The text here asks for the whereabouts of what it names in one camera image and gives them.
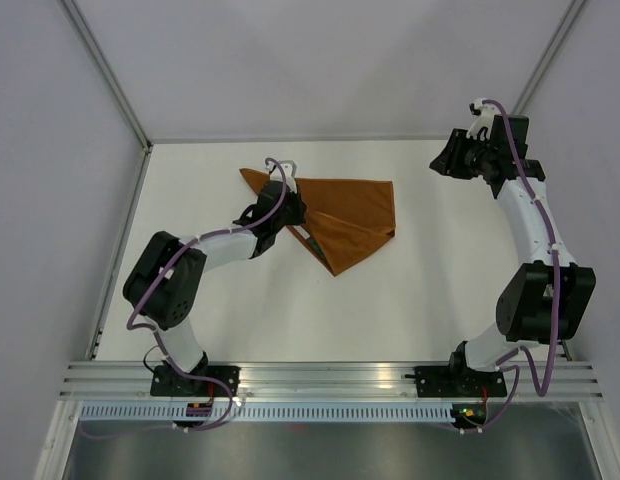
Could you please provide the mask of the brown satin napkin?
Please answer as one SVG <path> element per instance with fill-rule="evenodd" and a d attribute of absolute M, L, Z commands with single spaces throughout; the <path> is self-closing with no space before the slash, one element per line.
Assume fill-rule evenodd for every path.
<path fill-rule="evenodd" d="M 367 259 L 395 236 L 392 182 L 321 178 L 300 178 L 296 182 L 307 206 L 305 222 L 284 228 L 332 275 Z M 281 230 L 273 230 L 269 219 L 254 227 L 254 255 L 258 257 L 272 247 Z M 308 245 L 309 238 L 319 245 L 320 253 Z"/>

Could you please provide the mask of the green handled knife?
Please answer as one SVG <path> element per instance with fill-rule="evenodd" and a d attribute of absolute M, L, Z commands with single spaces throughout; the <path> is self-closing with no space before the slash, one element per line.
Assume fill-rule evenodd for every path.
<path fill-rule="evenodd" d="M 311 247 L 311 249 L 317 253 L 321 252 L 321 248 L 319 247 L 319 245 L 316 243 L 316 241 L 312 238 L 309 238 L 307 240 L 308 245 Z"/>

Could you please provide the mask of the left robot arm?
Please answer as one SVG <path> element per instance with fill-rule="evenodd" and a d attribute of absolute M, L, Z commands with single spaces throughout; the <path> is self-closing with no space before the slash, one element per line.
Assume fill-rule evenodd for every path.
<path fill-rule="evenodd" d="M 191 239 L 155 233 L 123 287 L 132 306 L 129 331 L 149 331 L 174 385 L 196 396 L 208 384 L 207 354 L 190 322 L 204 274 L 236 261 L 251 260 L 270 249 L 279 232 L 304 222 L 306 205 L 294 180 L 268 180 L 239 219 L 228 227 Z"/>

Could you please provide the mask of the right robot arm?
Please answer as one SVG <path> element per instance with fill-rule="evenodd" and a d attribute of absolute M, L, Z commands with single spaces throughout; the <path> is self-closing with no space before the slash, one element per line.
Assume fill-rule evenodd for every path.
<path fill-rule="evenodd" d="M 551 214 L 541 163 L 528 160 L 525 116 L 505 117 L 493 104 L 473 103 L 469 129 L 452 131 L 431 170 L 461 180 L 483 179 L 506 214 L 520 266 L 500 294 L 495 322 L 461 342 L 446 366 L 414 373 L 419 386 L 468 397 L 481 386 L 505 393 L 503 369 L 518 354 L 547 346 L 546 365 L 531 376 L 538 395 L 547 393 L 559 343 L 574 337 L 596 286 L 592 268 L 569 253 Z"/>

